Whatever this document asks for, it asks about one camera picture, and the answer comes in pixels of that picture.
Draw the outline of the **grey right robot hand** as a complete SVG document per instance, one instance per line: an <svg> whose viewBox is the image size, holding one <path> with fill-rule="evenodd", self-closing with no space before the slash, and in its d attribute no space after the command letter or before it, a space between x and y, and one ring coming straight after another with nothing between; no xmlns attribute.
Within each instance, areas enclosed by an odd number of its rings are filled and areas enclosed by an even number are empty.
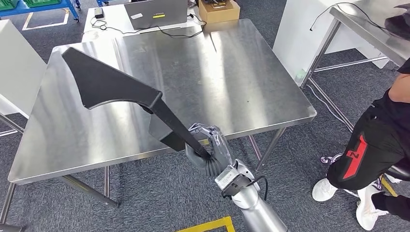
<svg viewBox="0 0 410 232"><path fill-rule="evenodd" d="M202 174L206 176L218 176L228 165L233 164L232 151L219 127L195 123L188 131L191 135L199 133L205 135L212 148L210 158L205 159L199 157L193 148L185 144L185 154L188 160Z"/></svg>

